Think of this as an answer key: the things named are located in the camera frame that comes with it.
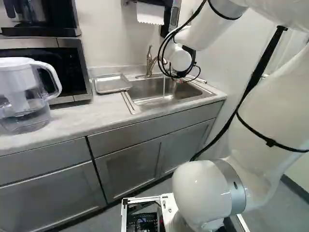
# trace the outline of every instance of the pitcher handle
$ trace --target pitcher handle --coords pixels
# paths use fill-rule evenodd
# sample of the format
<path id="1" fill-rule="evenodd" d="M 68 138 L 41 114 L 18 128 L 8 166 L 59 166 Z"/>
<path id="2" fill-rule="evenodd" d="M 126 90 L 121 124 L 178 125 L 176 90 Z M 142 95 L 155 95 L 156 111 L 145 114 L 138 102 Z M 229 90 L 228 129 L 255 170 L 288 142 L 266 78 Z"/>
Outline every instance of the pitcher handle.
<path id="1" fill-rule="evenodd" d="M 51 76 L 51 78 L 52 78 L 52 80 L 53 80 L 53 84 L 54 84 L 55 88 L 58 89 L 58 91 L 56 91 L 55 93 L 49 95 L 46 98 L 46 100 L 49 101 L 49 100 L 51 100 L 53 98 L 58 97 L 60 95 L 61 91 L 62 91 L 62 85 L 61 85 L 61 82 L 59 80 L 59 77 L 58 77 L 54 67 L 51 66 L 50 64 L 47 64 L 47 63 L 44 63 L 44 62 L 41 62 L 41 61 L 36 61 L 36 60 L 32 61 L 30 64 L 33 65 L 33 66 L 37 66 L 38 68 L 41 68 L 41 69 L 44 69 L 44 70 L 48 71 L 50 76 Z"/>

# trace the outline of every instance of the coffee maker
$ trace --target coffee maker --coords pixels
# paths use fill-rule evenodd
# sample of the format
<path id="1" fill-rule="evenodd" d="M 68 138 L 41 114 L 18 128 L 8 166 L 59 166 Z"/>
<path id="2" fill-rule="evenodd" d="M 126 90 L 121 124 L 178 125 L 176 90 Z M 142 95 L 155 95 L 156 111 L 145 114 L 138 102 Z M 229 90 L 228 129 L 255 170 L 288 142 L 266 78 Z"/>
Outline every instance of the coffee maker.
<path id="1" fill-rule="evenodd" d="M 76 37 L 81 35 L 75 0 L 2 0 L 4 36 Z"/>

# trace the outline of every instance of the faucet handle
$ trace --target faucet handle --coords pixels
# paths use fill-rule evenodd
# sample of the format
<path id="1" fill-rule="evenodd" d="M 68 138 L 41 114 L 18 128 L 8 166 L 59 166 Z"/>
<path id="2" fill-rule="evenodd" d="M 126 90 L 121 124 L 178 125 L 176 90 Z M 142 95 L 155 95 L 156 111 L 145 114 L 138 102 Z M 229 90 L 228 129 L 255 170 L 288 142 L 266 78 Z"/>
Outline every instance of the faucet handle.
<path id="1" fill-rule="evenodd" d="M 151 55 L 151 48 L 152 48 L 152 45 L 149 45 L 148 53 L 147 53 L 147 59 L 153 59 L 153 57 Z"/>
<path id="2" fill-rule="evenodd" d="M 151 45 L 149 45 L 149 48 L 148 48 L 148 53 L 150 53 L 151 52 L 151 48 L 153 47 L 153 45 L 151 44 Z"/>

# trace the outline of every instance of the pitcher lid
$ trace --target pitcher lid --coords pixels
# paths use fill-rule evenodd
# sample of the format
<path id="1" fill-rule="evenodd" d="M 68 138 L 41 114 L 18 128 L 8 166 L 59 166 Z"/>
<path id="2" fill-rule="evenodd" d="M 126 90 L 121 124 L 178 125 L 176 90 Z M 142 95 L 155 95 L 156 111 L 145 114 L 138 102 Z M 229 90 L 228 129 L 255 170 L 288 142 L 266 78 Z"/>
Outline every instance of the pitcher lid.
<path id="1" fill-rule="evenodd" d="M 33 61 L 27 57 L 4 57 L 0 58 L 0 72 L 27 69 Z"/>

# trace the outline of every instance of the paper towel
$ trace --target paper towel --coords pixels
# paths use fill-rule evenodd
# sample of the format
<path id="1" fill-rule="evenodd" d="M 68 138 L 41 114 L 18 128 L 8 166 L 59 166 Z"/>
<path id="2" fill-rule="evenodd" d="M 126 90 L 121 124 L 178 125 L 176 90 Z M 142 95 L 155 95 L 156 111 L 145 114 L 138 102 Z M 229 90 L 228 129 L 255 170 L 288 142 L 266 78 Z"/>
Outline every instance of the paper towel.
<path id="1" fill-rule="evenodd" d="M 140 23 L 163 25 L 164 10 L 165 10 L 164 6 L 147 4 L 140 1 L 136 3 L 137 20 Z"/>

